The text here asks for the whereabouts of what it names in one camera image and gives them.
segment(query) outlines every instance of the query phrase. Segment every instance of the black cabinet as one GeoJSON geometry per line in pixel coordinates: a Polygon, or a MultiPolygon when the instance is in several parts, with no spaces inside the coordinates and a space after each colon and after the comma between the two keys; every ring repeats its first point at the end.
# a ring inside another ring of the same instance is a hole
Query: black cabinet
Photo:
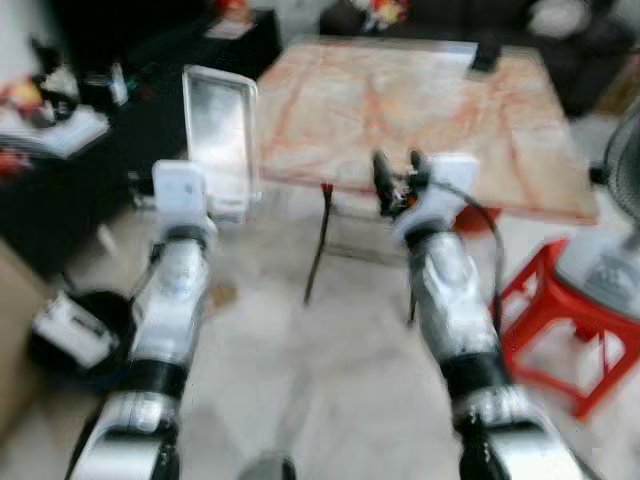
{"type": "Polygon", "coordinates": [[[256,12],[243,38],[198,35],[154,62],[148,92],[112,116],[112,128],[67,160],[38,159],[0,187],[0,235],[41,277],[60,273],[98,226],[129,201],[129,172],[150,178],[153,164],[186,148],[182,70],[195,64],[257,79],[280,53],[275,13],[256,12]]]}

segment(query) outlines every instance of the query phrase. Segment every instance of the black joint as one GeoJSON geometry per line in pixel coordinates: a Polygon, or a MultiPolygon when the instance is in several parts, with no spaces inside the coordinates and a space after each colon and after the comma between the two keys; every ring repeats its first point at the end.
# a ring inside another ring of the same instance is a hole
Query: black joint
{"type": "Polygon", "coordinates": [[[532,420],[518,420],[509,423],[508,425],[485,425],[482,418],[475,415],[472,412],[456,421],[454,425],[456,432],[460,434],[462,443],[466,444],[472,442],[479,437],[486,437],[487,434],[502,433],[502,432],[544,432],[541,425],[534,423],[532,420]]]}
{"type": "Polygon", "coordinates": [[[511,475],[485,438],[463,442],[460,478],[474,480],[509,480],[511,475]]]}
{"type": "Polygon", "coordinates": [[[154,434],[164,438],[167,443],[175,445],[180,434],[177,420],[175,418],[163,418],[154,434]]]}
{"type": "Polygon", "coordinates": [[[593,165],[589,168],[589,180],[591,185],[606,186],[609,182],[609,173],[603,165],[593,165]]]}
{"type": "Polygon", "coordinates": [[[380,215],[392,217],[395,192],[393,174],[387,157],[379,150],[373,153],[373,182],[380,200],[380,215]]]}
{"type": "Polygon", "coordinates": [[[151,254],[149,255],[149,263],[153,265],[158,261],[160,256],[162,255],[162,249],[164,248],[164,244],[162,243],[154,243],[153,247],[151,247],[151,254]]]}
{"type": "Polygon", "coordinates": [[[455,357],[441,364],[440,368],[452,402],[488,387],[512,384],[500,352],[455,357]]]}
{"type": "Polygon", "coordinates": [[[440,220],[432,220],[409,230],[409,232],[404,236],[404,240],[407,243],[409,251],[413,253],[416,247],[423,241],[433,235],[437,235],[438,233],[446,232],[447,230],[447,225],[444,222],[440,220]]]}
{"type": "Polygon", "coordinates": [[[175,445],[164,444],[150,480],[180,480],[180,457],[175,445]]]}
{"type": "Polygon", "coordinates": [[[429,188],[430,181],[431,170],[429,168],[423,168],[411,175],[407,180],[407,184],[412,192],[421,193],[429,188]]]}
{"type": "Polygon", "coordinates": [[[207,232],[196,225],[182,225],[169,229],[165,235],[165,241],[195,240],[204,250],[207,248],[207,232]]]}
{"type": "Polygon", "coordinates": [[[120,391],[158,393],[180,400],[187,383],[187,370],[159,360],[136,360],[120,384],[120,391]]]}
{"type": "Polygon", "coordinates": [[[409,152],[409,160],[411,161],[411,166],[415,171],[420,171],[420,167],[422,167],[422,153],[418,150],[411,150],[409,152]]]}

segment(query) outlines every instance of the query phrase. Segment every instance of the cushion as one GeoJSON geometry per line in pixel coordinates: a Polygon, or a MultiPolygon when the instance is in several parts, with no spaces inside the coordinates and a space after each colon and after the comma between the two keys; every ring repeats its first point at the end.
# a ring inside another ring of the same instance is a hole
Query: cushion
{"type": "Polygon", "coordinates": [[[419,25],[462,28],[467,0],[412,0],[409,21],[419,25]]]}
{"type": "Polygon", "coordinates": [[[378,34],[385,38],[415,38],[420,40],[462,41],[461,29],[418,25],[411,22],[397,23],[378,34]]]}
{"type": "Polygon", "coordinates": [[[584,30],[591,19],[584,0],[539,0],[531,7],[531,13],[528,30],[558,40],[584,30]]]}
{"type": "Polygon", "coordinates": [[[465,23],[468,29],[523,28],[535,0],[467,0],[465,23]]]}

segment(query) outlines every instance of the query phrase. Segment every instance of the table leg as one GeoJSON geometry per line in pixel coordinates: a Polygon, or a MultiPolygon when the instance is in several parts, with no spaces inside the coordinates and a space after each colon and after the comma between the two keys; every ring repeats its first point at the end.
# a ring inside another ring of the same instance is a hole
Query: table leg
{"type": "Polygon", "coordinates": [[[320,258],[324,253],[324,245],[327,239],[327,227],[329,226],[329,216],[331,215],[331,199],[333,197],[333,185],[322,184],[322,196],[324,197],[324,214],[322,216],[322,226],[320,227],[320,240],[318,242],[318,250],[316,256],[313,259],[313,265],[309,272],[309,279],[307,280],[307,289],[304,293],[304,304],[309,305],[309,299],[311,298],[311,291],[313,290],[313,282],[316,279],[316,273],[318,271],[318,265],[320,265],[320,258]]]}
{"type": "Polygon", "coordinates": [[[411,328],[415,325],[416,323],[416,294],[413,293],[413,289],[411,288],[411,286],[409,286],[409,288],[411,289],[411,306],[409,307],[409,321],[407,322],[407,327],[411,328]]]}

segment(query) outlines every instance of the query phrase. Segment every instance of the couch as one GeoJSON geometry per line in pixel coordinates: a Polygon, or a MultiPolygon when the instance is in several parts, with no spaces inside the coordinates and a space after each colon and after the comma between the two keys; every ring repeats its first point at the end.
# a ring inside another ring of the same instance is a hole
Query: couch
{"type": "Polygon", "coordinates": [[[491,42],[537,49],[570,117],[588,112],[615,79],[635,43],[633,32],[609,16],[610,1],[592,0],[592,18],[563,41],[528,32],[536,0],[411,0],[408,18],[365,32],[365,14],[338,0],[320,18],[320,33],[340,36],[491,42]]]}

